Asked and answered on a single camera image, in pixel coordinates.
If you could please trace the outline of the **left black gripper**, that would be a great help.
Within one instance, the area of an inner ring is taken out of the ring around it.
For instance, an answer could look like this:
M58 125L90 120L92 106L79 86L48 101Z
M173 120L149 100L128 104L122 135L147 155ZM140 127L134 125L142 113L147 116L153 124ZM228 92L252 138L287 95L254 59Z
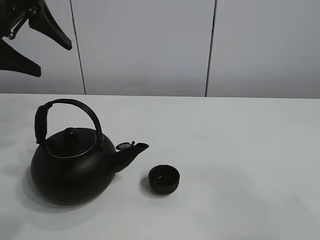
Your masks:
M54 19L45 0L0 1L0 69L40 77L41 67L2 39L14 39L27 20L31 29L46 35L66 50L72 49L72 42Z

